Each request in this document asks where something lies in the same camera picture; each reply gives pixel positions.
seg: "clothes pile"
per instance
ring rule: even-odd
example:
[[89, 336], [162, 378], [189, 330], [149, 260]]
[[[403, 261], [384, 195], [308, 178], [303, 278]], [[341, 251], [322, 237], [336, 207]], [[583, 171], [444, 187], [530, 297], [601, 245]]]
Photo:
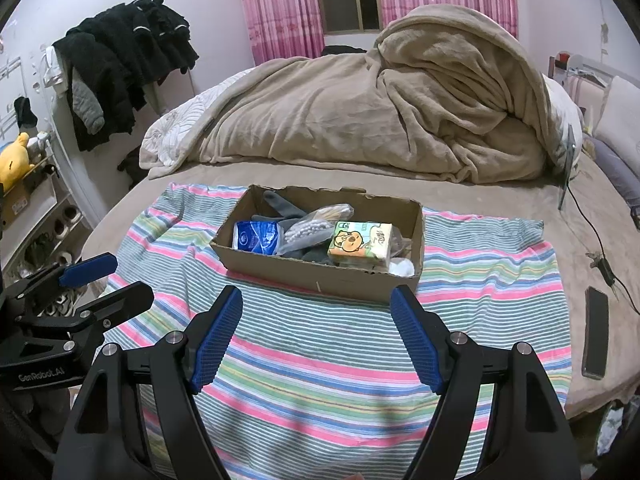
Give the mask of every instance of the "clothes pile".
[[[66, 98], [78, 148], [92, 150], [111, 134], [131, 133], [150, 85], [194, 67], [189, 22], [164, 0], [135, 0], [87, 18], [53, 44], [47, 71], [66, 76]], [[62, 55], [58, 63], [55, 55]], [[60, 80], [57, 80], [60, 92]]]

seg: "plastic bag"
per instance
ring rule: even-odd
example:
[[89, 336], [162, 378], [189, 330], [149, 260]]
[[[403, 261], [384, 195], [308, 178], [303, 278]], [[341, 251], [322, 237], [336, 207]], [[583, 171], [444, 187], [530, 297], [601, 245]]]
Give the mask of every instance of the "plastic bag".
[[396, 226], [391, 231], [391, 258], [411, 258], [411, 238], [402, 238], [400, 229]]
[[282, 240], [282, 228], [277, 222], [241, 221], [234, 225], [231, 247], [257, 254], [273, 254]]
[[327, 241], [334, 235], [335, 225], [352, 216], [353, 207], [349, 204], [329, 205], [316, 209], [284, 232], [276, 255], [313, 247]]

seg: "smartphone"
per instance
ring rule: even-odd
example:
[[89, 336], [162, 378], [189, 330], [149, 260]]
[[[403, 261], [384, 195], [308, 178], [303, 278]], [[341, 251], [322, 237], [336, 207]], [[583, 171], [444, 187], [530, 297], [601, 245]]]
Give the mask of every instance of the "smartphone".
[[607, 369], [609, 352], [609, 298], [590, 286], [586, 291], [586, 328], [582, 374], [590, 379], [602, 379]]

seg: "black jacket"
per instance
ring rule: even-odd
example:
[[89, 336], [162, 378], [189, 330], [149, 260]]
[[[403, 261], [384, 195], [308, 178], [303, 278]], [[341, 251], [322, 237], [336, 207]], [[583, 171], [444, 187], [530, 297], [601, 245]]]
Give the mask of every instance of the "black jacket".
[[136, 0], [111, 7], [83, 20], [54, 43], [94, 90], [104, 111], [106, 124], [94, 136], [89, 136], [82, 121], [74, 117], [80, 150], [107, 142], [112, 133], [130, 133], [132, 107], [139, 110], [145, 105], [142, 87], [162, 83], [173, 70], [185, 73], [194, 67], [198, 54], [189, 43], [189, 23], [163, 1]]
[[[56, 41], [53, 46], [68, 60], [68, 81], [71, 81], [71, 69], [75, 67], [95, 94], [104, 113], [102, 129], [95, 135], [89, 135], [84, 123], [73, 113], [70, 106], [80, 151], [92, 150], [98, 144], [107, 142], [111, 134], [130, 133], [136, 120], [125, 85], [125, 69], [116, 55], [86, 32], [69, 34]], [[66, 97], [71, 104], [71, 85]]]

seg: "beige bed sheet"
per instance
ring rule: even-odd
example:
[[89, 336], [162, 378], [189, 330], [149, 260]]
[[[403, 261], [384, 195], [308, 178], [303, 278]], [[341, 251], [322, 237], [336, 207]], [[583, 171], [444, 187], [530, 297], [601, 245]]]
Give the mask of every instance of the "beige bed sheet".
[[[135, 217], [147, 208], [169, 182], [208, 186], [270, 187], [290, 184], [339, 189], [360, 187], [373, 194], [413, 198], [424, 206], [457, 213], [542, 219], [545, 238], [558, 254], [558, 264], [570, 306], [573, 379], [566, 404], [568, 417], [593, 411], [614, 398], [625, 399], [640, 383], [640, 316], [631, 308], [624, 291], [615, 294], [597, 269], [590, 269], [587, 251], [598, 249], [593, 231], [567, 194], [558, 211], [559, 189], [552, 183], [502, 183], [491, 186], [412, 180], [402, 177], [320, 170], [269, 161], [236, 162], [226, 165], [185, 166], [177, 173], [144, 180], [112, 209], [87, 240], [82, 256], [105, 251], [116, 253]], [[596, 225], [614, 272], [626, 283], [640, 304], [640, 233], [633, 226], [628, 208], [595, 163], [583, 157], [571, 188], [584, 213]], [[609, 357], [607, 373], [596, 381], [580, 373], [584, 345], [585, 297], [588, 286], [609, 297]]]

